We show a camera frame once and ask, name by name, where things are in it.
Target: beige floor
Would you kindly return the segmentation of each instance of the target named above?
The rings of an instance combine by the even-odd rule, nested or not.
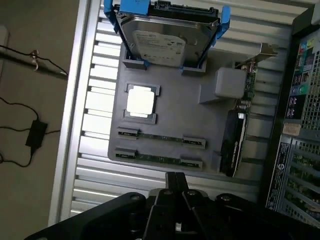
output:
[[[8,46],[22,52],[40,51],[69,69],[78,0],[1,0],[0,25],[9,32]],[[10,62],[4,63],[0,96],[32,106],[48,131],[61,126],[67,81],[41,75]],[[0,102],[0,126],[30,127],[35,115],[21,106]],[[29,159],[28,132],[0,129],[0,151],[22,164]],[[0,164],[0,239],[21,240],[48,223],[59,134],[45,137],[28,168]]]

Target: power cord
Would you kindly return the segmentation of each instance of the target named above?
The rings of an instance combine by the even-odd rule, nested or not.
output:
[[[57,67],[58,69],[60,69],[62,72],[64,72],[64,74],[66,74],[67,76],[69,75],[68,72],[66,70],[64,70],[62,67],[60,67],[59,65],[55,64],[53,61],[51,61],[49,58],[45,58],[45,57],[40,57],[38,55],[35,55],[33,52],[32,53],[25,53],[25,52],[21,52],[21,51],[18,51],[18,50],[15,50],[13,48],[10,48],[8,46],[4,46],[4,45],[1,45],[0,44],[0,47],[1,48],[4,48],[4,49],[7,49],[9,51],[12,51],[14,53],[17,53],[17,54],[20,54],[20,55],[23,55],[23,56],[29,56],[29,57],[33,57],[35,59],[41,59],[41,60],[44,60],[44,61],[48,61],[49,63],[51,63],[52,65],[54,65],[55,67]]]
[[[23,106],[28,109],[31,109],[36,115],[36,120],[34,120],[32,122],[31,128],[15,129],[10,126],[0,126],[0,129],[12,130],[15,132],[29,131],[28,138],[26,140],[25,145],[30,147],[30,158],[29,158],[29,161],[26,165],[22,165],[22,164],[20,164],[16,161],[13,161],[13,160],[5,160],[4,156],[0,153],[0,164],[12,163],[12,164],[15,164],[21,168],[27,168],[30,166],[30,164],[32,162],[32,158],[33,158],[34,154],[36,153],[36,150],[41,147],[44,136],[49,135],[49,134],[53,134],[53,133],[58,133],[58,132],[60,132],[60,130],[46,132],[48,124],[40,121],[39,114],[32,107],[25,105],[25,104],[22,104],[22,103],[16,103],[16,102],[10,103],[10,102],[4,100],[2,97],[0,97],[0,100],[2,100],[3,102],[5,102],[8,105],[19,105],[19,106]]]

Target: white label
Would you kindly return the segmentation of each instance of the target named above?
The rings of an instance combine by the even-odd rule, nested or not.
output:
[[[148,31],[134,31],[133,36],[143,60],[171,67],[183,64],[186,42],[181,38]]]
[[[301,124],[285,123],[282,133],[291,136],[299,136],[301,129]]]

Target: black cable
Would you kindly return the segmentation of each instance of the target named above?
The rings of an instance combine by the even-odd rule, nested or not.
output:
[[[9,127],[9,126],[0,126],[0,129],[8,129],[8,130],[13,130],[16,132],[24,132],[24,131],[28,131],[30,130],[30,128],[25,128],[25,129],[15,129],[13,127]]]
[[[8,46],[4,46],[4,45],[1,45],[1,44],[0,44],[0,47],[1,47],[1,48],[4,48],[4,49],[7,49],[7,50],[9,50],[9,51],[12,51],[12,52],[14,52],[14,53],[20,54],[20,55],[35,57],[36,59],[41,59],[41,60],[44,60],[44,61],[48,61],[49,63],[51,63],[52,65],[54,65],[54,66],[57,67],[58,69],[60,69],[62,72],[64,72],[67,76],[69,75],[66,70],[64,70],[64,69],[63,69],[62,67],[60,67],[59,65],[55,64],[55,63],[54,63],[53,61],[51,61],[49,58],[40,57],[40,56],[34,55],[34,54],[32,54],[32,53],[21,52],[21,51],[15,50],[15,49],[13,49],[13,48],[10,48],[10,47],[8,47]]]
[[[7,102],[6,100],[4,100],[2,97],[0,97],[0,100],[4,101],[4,102],[5,102],[6,104],[8,104],[8,105],[20,105],[20,106],[24,106],[24,107],[26,107],[26,108],[28,108],[28,109],[31,109],[31,110],[35,113],[36,119],[37,119],[37,120],[40,119],[40,118],[39,118],[39,114],[37,113],[37,111],[34,110],[32,107],[30,107],[30,106],[28,106],[28,105],[25,105],[25,104],[23,104],[23,103],[17,103],[17,102],[10,103],[10,102]]]
[[[22,164],[20,164],[20,163],[18,163],[16,161],[12,161],[12,160],[5,160],[4,156],[0,153],[0,164],[2,164],[2,163],[11,163],[11,164],[15,164],[15,165],[17,165],[17,166],[19,166],[21,168],[27,168],[27,167],[30,166],[30,164],[32,162],[32,158],[33,158],[35,152],[36,151],[34,151],[32,149],[30,150],[30,158],[29,158],[29,161],[28,161],[28,163],[26,165],[22,165]]]
[[[60,132],[60,130],[49,131],[49,132],[46,132],[44,135],[54,134],[54,133],[59,133],[59,132]]]

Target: screw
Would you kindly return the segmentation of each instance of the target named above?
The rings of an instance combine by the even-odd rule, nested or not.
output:
[[[188,194],[189,194],[189,195],[191,195],[191,196],[193,196],[193,195],[196,195],[196,194],[197,194],[197,192],[196,192],[196,191],[191,190],[191,191],[188,191]]]
[[[132,199],[132,200],[139,200],[139,199],[140,199],[140,196],[138,196],[138,195],[132,195],[132,196],[130,197],[130,199]]]
[[[223,201],[229,202],[229,201],[231,200],[231,197],[229,197],[229,196],[222,196],[221,199],[222,199]]]
[[[165,195],[170,195],[170,194],[172,194],[172,191],[166,190],[166,191],[164,192],[164,194],[165,194]]]

